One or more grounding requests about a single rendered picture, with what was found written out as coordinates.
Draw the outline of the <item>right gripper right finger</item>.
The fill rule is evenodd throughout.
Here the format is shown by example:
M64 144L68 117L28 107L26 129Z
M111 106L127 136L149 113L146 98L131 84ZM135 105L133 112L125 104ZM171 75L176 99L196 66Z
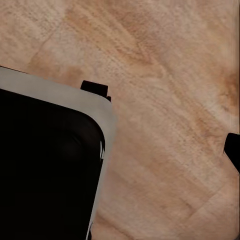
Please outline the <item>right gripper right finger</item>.
M228 133L224 151L240 173L240 135Z

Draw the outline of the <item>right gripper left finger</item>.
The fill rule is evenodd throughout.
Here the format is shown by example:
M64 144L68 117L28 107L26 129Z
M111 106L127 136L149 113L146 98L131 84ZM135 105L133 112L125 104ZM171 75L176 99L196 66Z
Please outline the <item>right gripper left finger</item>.
M22 133L0 138L0 193L26 153Z

